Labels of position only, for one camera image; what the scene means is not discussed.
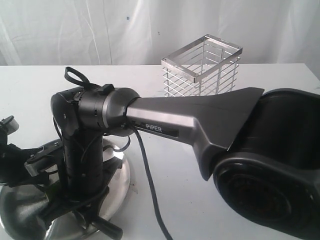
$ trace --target white curtain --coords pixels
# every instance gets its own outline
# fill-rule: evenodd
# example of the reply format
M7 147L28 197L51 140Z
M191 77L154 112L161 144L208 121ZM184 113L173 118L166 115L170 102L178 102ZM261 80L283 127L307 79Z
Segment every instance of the white curtain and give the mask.
M211 34L320 78L319 0L0 0L0 65L143 65Z

